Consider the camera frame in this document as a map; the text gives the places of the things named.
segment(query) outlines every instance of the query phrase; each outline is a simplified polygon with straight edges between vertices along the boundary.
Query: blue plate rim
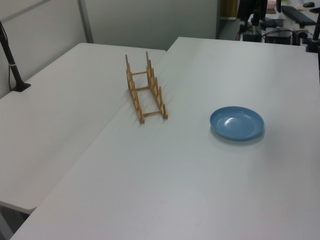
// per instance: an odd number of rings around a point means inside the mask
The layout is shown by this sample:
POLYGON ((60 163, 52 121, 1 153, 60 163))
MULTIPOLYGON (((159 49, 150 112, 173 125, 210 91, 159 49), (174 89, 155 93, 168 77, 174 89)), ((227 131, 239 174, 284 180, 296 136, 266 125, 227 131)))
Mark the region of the blue plate rim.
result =
POLYGON ((260 114, 258 114, 256 111, 253 111, 247 107, 243 107, 243 106, 224 106, 224 107, 221 107, 217 110, 215 110, 211 116, 210 116, 210 125, 211 125, 211 128, 220 136, 226 138, 226 139, 230 139, 230 140, 235 140, 235 141, 246 141, 246 140, 251 140, 251 139, 254 139, 254 138, 257 138, 258 136, 260 136, 264 130, 265 130, 265 121, 264 119, 260 116, 260 114), (249 136, 246 136, 246 137, 230 137, 229 135, 226 135, 226 134, 223 134, 221 133, 218 129, 215 128, 215 126, 212 124, 212 121, 213 121, 213 117, 215 115, 217 115, 218 113, 224 111, 224 110, 229 110, 229 109, 237 109, 237 110, 240 110, 240 111, 244 111, 244 112, 249 112, 249 113, 252 113, 253 115, 255 115, 255 117, 257 118, 257 120, 261 123, 261 131, 258 131, 252 135, 249 135, 249 136))

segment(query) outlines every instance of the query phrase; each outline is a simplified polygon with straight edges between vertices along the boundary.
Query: floor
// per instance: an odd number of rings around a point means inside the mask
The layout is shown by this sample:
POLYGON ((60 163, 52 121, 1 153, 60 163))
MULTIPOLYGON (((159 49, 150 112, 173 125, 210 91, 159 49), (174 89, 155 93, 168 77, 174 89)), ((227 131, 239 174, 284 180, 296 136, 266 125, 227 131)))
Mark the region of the floor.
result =
POLYGON ((0 240, 9 240, 28 216, 28 214, 0 206, 0 240))
POLYGON ((219 39, 234 41, 239 31, 240 20, 220 20, 219 39))

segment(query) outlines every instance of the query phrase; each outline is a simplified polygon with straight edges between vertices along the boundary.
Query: black cable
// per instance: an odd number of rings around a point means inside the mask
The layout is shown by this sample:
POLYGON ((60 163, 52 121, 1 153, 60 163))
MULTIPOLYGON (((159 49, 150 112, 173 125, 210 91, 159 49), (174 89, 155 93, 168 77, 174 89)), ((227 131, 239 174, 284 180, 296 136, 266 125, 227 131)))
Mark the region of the black cable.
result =
POLYGON ((270 32, 267 32, 267 33, 265 33, 265 34, 263 34, 262 35, 262 37, 265 37, 265 36, 267 36, 267 35, 269 35, 269 34, 275 34, 275 33, 281 33, 281 32, 291 32, 291 33, 293 33, 294 31, 292 31, 292 30, 285 30, 285 29, 282 29, 282 30, 275 30, 275 31, 270 31, 270 32))
POLYGON ((8 79, 8 81, 9 81, 9 88, 10 88, 10 91, 12 91, 11 83, 10 83, 10 65, 9 65, 9 79, 8 79))

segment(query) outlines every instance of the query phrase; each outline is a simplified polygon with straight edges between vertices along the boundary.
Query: keyboard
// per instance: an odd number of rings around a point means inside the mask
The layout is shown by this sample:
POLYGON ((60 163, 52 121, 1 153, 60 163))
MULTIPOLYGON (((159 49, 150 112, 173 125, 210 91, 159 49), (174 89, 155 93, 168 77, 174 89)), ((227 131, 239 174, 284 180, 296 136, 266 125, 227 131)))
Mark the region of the keyboard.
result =
POLYGON ((295 21, 301 27, 308 25, 316 25, 316 22, 304 15, 302 12, 298 11, 293 6, 281 6, 283 14, 287 15, 290 19, 295 21))

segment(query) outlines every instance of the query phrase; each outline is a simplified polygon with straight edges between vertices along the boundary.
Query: desk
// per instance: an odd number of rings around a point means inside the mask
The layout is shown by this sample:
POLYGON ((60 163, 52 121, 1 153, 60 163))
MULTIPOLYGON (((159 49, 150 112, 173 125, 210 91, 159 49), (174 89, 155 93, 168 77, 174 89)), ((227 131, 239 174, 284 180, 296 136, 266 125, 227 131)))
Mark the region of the desk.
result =
POLYGON ((12 240, 318 239, 318 56, 180 37, 155 74, 168 120, 140 124, 126 101, 12 240), (214 134, 230 105, 261 114, 264 135, 214 134))
MULTIPOLYGON (((303 10, 302 13, 304 15, 306 15, 308 18, 314 20, 315 22, 317 22, 318 14, 309 12, 309 10, 313 9, 313 8, 320 7, 320 0, 315 0, 314 4, 315 4, 314 7, 306 8, 306 7, 303 7, 301 4, 299 4, 298 1, 296 1, 296 0, 288 0, 287 2, 284 1, 281 3, 281 5, 293 6, 296 9, 302 9, 303 10)), ((309 31, 311 34, 313 34, 315 31, 315 25, 305 26, 304 28, 299 28, 299 24, 297 24, 295 21, 290 19, 283 12, 281 12, 281 13, 277 12, 276 14, 267 14, 266 17, 270 18, 270 19, 277 19, 277 18, 284 19, 283 20, 283 28, 285 28, 285 29, 290 29, 292 31, 305 30, 305 31, 309 31)))
MULTIPOLYGON (((82 43, 0 100, 0 205, 30 214, 127 100, 126 60, 163 50, 82 43)), ((139 83, 142 78, 135 78, 139 83)))

